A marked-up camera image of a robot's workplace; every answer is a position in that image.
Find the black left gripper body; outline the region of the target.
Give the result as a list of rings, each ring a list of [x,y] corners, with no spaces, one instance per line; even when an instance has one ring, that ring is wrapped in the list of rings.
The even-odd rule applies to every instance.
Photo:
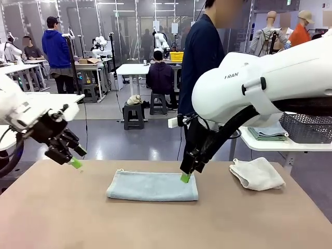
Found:
[[[65,109],[49,109],[26,129],[25,138],[33,138],[47,146],[67,146],[68,128],[64,113]]]

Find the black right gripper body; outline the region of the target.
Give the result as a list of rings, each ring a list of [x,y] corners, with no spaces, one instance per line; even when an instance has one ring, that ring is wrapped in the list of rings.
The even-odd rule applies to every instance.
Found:
[[[201,118],[194,118],[185,127],[185,155],[192,152],[195,148],[201,149],[203,142],[209,135],[209,130]]]

